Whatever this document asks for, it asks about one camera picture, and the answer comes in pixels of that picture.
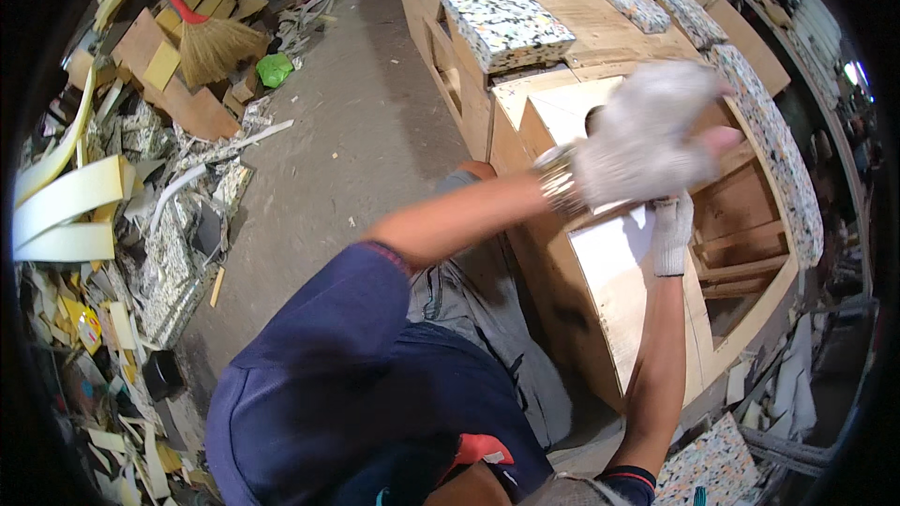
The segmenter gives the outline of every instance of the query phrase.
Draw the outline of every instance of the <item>person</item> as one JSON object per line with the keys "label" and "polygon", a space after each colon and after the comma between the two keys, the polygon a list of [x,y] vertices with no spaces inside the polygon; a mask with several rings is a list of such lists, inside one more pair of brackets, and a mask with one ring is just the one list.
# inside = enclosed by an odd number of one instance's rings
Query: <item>person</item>
{"label": "person", "polygon": [[[649,504],[685,386],[681,276],[692,204],[737,131],[685,140],[723,89],[708,67],[639,67],[590,137],[497,178],[464,163],[438,197],[379,220],[225,367],[206,456],[230,504]],[[624,440],[598,480],[546,450],[571,404],[528,336],[502,231],[556,211],[655,200],[643,338]]]}

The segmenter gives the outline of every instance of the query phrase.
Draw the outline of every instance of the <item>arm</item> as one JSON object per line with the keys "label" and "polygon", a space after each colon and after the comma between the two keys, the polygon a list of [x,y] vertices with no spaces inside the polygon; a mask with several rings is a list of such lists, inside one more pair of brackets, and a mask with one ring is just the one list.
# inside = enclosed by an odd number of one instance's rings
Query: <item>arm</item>
{"label": "arm", "polygon": [[653,202],[653,273],[635,369],[625,396],[624,440],[609,468],[641,467],[658,476],[684,401],[687,356],[684,326],[685,249],[694,221],[687,192]]}
{"label": "arm", "polygon": [[[713,178],[718,155],[737,142],[739,132],[719,127],[688,141],[684,133],[721,91],[714,73],[695,62],[639,67],[591,118],[591,136],[572,155],[579,197],[598,208],[621,199],[667,196]],[[549,210],[540,177],[522,173],[400,209],[363,238],[390,246],[412,268],[423,268]]]}
{"label": "arm", "polygon": [[650,293],[641,347],[625,403],[624,440],[609,467],[658,476],[684,400],[684,298],[681,277],[661,277]]}
{"label": "arm", "polygon": [[422,269],[549,210],[537,175],[525,172],[400,209],[374,224],[363,239],[390,246],[412,268]]}

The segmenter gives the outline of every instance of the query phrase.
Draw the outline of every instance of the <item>knit glove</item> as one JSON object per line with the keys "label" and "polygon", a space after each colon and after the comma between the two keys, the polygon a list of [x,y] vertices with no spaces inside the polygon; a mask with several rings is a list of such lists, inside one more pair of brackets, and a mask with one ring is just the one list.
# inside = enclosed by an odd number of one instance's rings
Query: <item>knit glove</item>
{"label": "knit glove", "polygon": [[659,277],[684,275],[684,251],[690,242],[694,222],[694,202],[687,191],[679,197],[654,199],[656,212],[653,226],[653,273]]}
{"label": "knit glove", "polygon": [[681,191],[718,173],[716,161],[685,132],[715,99],[718,80],[693,61],[638,66],[588,126],[573,155],[575,184],[590,208]]}

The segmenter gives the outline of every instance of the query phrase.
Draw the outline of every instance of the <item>navy blue shirt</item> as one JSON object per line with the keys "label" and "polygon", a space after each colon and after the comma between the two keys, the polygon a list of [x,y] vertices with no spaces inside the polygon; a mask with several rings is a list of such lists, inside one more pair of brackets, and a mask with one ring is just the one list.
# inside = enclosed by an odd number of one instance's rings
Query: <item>navy blue shirt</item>
{"label": "navy blue shirt", "polygon": [[[461,434],[506,447],[513,463],[490,468],[513,501],[553,473],[507,371],[454,332],[408,323],[409,290],[396,255],[354,244],[225,367],[205,444],[226,502],[424,499]],[[409,480],[420,487],[388,493]]]}

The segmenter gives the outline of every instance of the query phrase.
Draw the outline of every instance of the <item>broom bristles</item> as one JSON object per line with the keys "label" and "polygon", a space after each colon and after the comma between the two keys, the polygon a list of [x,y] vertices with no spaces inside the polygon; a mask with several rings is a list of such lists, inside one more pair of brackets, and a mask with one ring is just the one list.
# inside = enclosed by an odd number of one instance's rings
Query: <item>broom bristles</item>
{"label": "broom bristles", "polygon": [[265,40],[255,29],[230,19],[211,17],[200,24],[184,24],[184,28],[178,52],[181,73],[189,87],[225,79]]}

